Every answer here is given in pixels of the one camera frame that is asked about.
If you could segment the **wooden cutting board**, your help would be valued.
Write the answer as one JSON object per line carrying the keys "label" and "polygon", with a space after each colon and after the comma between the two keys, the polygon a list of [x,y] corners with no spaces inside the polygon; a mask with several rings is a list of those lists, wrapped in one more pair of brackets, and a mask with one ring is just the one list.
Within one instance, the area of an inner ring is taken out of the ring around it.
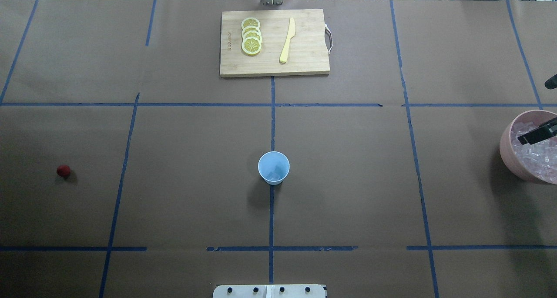
{"label": "wooden cutting board", "polygon": [[[242,27],[245,18],[261,23],[262,49],[255,56],[242,52]],[[286,64],[279,57],[284,46],[289,19],[294,18],[296,33],[290,44]],[[327,75],[329,50],[325,42],[325,17],[322,9],[279,9],[223,11],[221,14],[220,76],[262,77]]]}

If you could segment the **clear ice cubes pile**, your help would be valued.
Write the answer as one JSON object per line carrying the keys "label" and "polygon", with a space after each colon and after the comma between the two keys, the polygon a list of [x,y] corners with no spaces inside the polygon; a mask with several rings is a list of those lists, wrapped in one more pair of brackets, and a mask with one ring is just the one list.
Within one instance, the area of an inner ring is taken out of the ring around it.
{"label": "clear ice cubes pile", "polygon": [[521,144],[518,136],[524,135],[535,129],[533,122],[517,121],[510,130],[511,144],[517,159],[525,165],[533,175],[547,181],[557,181],[557,140],[556,137],[541,141],[536,144]]}

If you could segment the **lemon slice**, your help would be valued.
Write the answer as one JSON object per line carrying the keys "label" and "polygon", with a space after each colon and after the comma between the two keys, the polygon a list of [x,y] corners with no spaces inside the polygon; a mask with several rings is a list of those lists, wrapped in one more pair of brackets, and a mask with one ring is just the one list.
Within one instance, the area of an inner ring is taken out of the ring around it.
{"label": "lemon slice", "polygon": [[245,18],[243,19],[242,23],[241,23],[241,27],[242,29],[245,29],[247,27],[255,27],[257,29],[259,29],[261,26],[261,23],[259,22],[259,20],[257,18]]}
{"label": "lemon slice", "polygon": [[242,37],[242,40],[245,41],[245,40],[248,40],[249,38],[252,38],[252,39],[258,40],[259,42],[262,42],[261,34],[259,32],[254,31],[254,30],[245,33]]}
{"label": "lemon slice", "polygon": [[259,29],[259,27],[256,26],[247,26],[245,28],[242,29],[242,38],[248,38],[248,37],[255,37],[255,36],[261,36],[261,31]]}
{"label": "lemon slice", "polygon": [[255,56],[261,51],[262,42],[249,38],[248,40],[242,41],[241,48],[244,54],[248,56]]}

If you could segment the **red strawberry on table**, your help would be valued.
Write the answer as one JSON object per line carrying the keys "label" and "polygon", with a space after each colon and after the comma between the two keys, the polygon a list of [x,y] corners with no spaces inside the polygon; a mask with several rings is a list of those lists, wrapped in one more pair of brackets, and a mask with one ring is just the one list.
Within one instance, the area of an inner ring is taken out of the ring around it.
{"label": "red strawberry on table", "polygon": [[56,169],[56,173],[59,177],[67,179],[71,175],[71,167],[68,165],[59,165]]}

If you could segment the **pink bowl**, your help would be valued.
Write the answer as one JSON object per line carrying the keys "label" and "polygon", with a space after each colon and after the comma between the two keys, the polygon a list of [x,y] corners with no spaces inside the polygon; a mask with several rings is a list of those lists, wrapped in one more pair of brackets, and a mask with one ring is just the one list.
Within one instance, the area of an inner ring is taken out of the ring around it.
{"label": "pink bowl", "polygon": [[510,130],[513,127],[513,124],[517,121],[533,122],[534,125],[539,127],[539,125],[541,125],[543,122],[549,121],[555,117],[556,114],[553,112],[544,110],[530,110],[522,112],[520,115],[513,119],[509,126],[507,126],[507,128],[503,132],[503,135],[501,136],[499,148],[501,158],[509,171],[511,171],[511,173],[527,182],[536,184],[555,184],[543,181],[527,170],[525,165],[523,165],[523,163],[521,163],[521,161],[519,161],[519,159],[517,159],[516,155],[514,154],[510,136]]}

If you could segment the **yellow plastic knife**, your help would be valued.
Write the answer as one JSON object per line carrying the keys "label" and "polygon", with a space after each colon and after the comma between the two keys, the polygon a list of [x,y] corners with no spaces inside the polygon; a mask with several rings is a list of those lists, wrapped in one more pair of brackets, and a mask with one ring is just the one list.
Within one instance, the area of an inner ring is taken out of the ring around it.
{"label": "yellow plastic knife", "polygon": [[296,33],[296,23],[294,18],[289,19],[289,26],[287,29],[287,35],[285,38],[284,46],[282,47],[279,62],[280,64],[286,64],[290,55],[290,44],[292,38],[294,38]]}

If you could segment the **light blue cup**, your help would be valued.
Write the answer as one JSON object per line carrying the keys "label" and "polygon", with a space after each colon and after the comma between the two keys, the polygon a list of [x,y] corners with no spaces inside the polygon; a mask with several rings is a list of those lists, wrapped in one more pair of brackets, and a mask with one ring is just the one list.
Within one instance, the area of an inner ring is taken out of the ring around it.
{"label": "light blue cup", "polygon": [[267,184],[279,185],[290,173],[290,161],[285,154],[270,151],[260,157],[257,170]]}

